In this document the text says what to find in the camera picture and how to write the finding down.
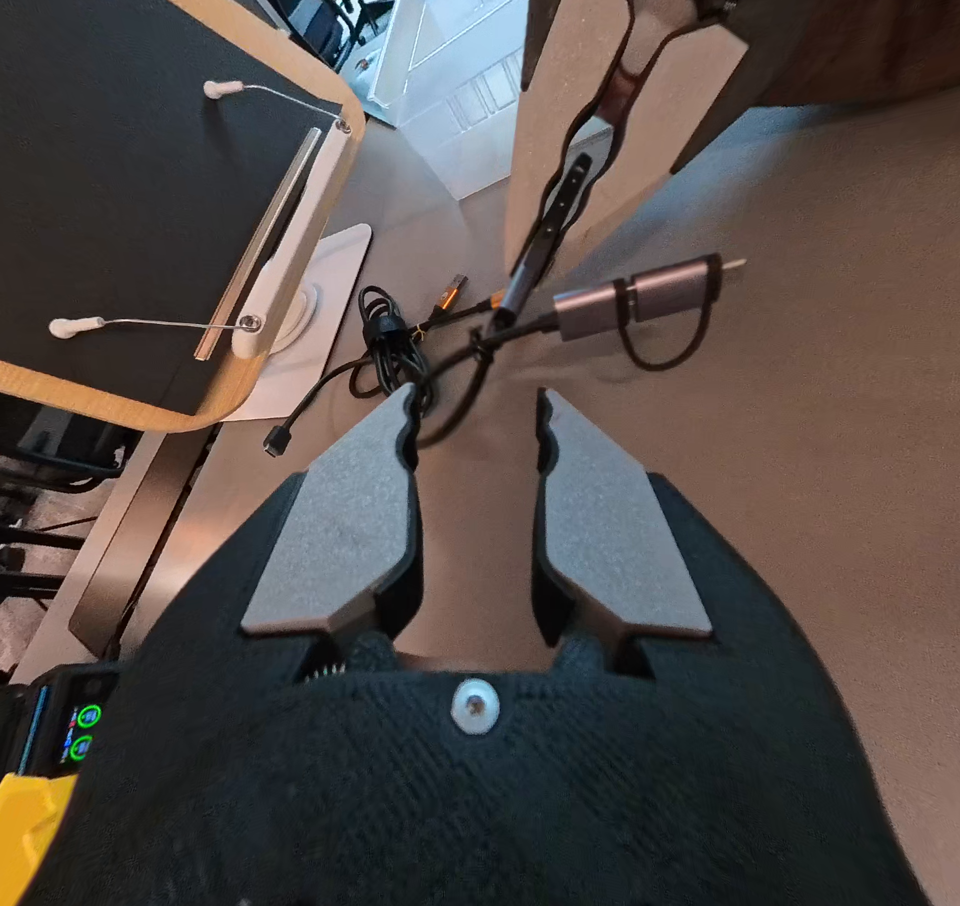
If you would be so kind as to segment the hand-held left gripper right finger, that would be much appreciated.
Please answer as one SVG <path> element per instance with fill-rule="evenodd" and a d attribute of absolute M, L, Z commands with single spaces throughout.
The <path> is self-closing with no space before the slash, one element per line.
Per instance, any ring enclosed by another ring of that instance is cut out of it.
<path fill-rule="evenodd" d="M 532 606 L 548 647 L 573 633 L 704 640 L 713 625 L 642 464 L 552 389 L 536 398 Z"/>

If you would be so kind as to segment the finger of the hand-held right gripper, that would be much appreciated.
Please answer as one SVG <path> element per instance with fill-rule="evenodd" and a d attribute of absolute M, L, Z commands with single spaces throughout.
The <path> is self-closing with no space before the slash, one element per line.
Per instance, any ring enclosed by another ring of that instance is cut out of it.
<path fill-rule="evenodd" d="M 619 68 L 637 84 L 606 165 L 566 229 L 560 254 L 589 254 L 672 177 L 672 169 L 749 50 L 693 0 L 630 0 Z"/>
<path fill-rule="evenodd" d="M 628 0 L 529 0 L 504 220 L 508 274 L 562 176 L 574 132 L 606 87 L 630 15 Z"/>

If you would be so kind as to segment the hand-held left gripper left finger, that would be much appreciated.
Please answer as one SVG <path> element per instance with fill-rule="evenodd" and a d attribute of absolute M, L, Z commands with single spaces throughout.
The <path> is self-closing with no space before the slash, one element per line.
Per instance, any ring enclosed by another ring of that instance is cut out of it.
<path fill-rule="evenodd" d="M 296 477 L 246 635 L 398 636 L 414 618 L 424 597 L 416 396 L 401 386 Z"/>

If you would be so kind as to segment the dark usb hub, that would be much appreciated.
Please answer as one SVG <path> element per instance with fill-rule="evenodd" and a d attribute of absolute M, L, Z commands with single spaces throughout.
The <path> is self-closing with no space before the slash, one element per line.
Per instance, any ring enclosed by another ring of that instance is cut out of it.
<path fill-rule="evenodd" d="M 567 219 L 578 202 L 592 165 L 591 155 L 580 153 L 564 174 L 556 195 L 536 222 L 510 274 L 510 283 L 490 317 L 486 333 L 498 333 L 516 325 L 527 300 L 552 264 Z"/>

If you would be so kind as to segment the yellow plastic bin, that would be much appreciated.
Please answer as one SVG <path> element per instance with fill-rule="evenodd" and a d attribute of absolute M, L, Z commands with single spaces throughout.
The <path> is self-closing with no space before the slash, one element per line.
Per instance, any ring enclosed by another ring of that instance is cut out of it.
<path fill-rule="evenodd" d="M 1 781 L 1 904 L 17 905 L 66 814 L 77 776 L 6 774 Z"/>

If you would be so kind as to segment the person's right forearm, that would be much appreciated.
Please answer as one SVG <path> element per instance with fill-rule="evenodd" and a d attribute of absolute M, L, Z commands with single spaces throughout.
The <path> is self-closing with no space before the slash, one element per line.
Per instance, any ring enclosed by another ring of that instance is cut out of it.
<path fill-rule="evenodd" d="M 763 107 L 885 105 L 959 84 L 959 0 L 820 0 Z"/>

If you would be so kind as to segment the black power station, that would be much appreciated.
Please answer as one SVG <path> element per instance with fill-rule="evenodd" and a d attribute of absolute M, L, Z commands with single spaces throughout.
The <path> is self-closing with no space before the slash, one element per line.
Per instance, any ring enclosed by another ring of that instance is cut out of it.
<path fill-rule="evenodd" d="M 70 664 L 30 684 L 2 685 L 1 774 L 78 774 L 121 672 L 114 662 Z"/>

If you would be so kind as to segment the black wood-edged display board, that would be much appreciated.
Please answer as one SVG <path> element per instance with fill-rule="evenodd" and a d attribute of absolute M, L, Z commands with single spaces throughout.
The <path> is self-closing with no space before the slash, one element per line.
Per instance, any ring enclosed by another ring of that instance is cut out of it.
<path fill-rule="evenodd" d="M 233 0 L 2 0 L 2 394 L 141 431 L 224 420 L 365 125 Z"/>

